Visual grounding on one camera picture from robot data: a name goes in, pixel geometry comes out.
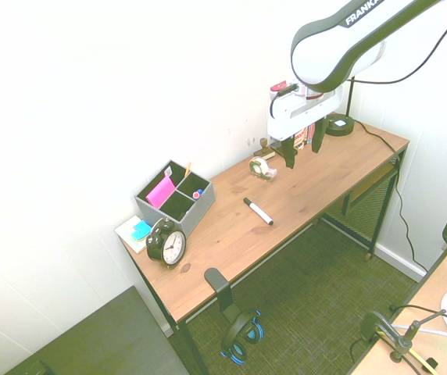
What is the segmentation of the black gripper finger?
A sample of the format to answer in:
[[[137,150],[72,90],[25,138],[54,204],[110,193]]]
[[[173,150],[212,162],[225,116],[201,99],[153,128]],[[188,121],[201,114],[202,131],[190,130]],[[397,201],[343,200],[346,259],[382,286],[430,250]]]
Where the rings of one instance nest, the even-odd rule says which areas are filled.
[[[293,169],[295,165],[295,136],[288,137],[281,142],[281,149],[287,168]]]
[[[314,153],[318,153],[321,148],[324,135],[326,133],[326,128],[327,128],[326,118],[319,119],[318,121],[315,122],[313,140],[312,140],[312,151]]]

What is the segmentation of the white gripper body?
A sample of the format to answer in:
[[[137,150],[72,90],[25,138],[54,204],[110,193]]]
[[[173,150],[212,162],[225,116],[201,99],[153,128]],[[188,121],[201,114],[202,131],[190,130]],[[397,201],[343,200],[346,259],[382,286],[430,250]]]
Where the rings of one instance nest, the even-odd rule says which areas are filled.
[[[275,84],[270,88],[267,133],[283,141],[335,111],[342,103],[343,87],[316,92],[304,84]]]

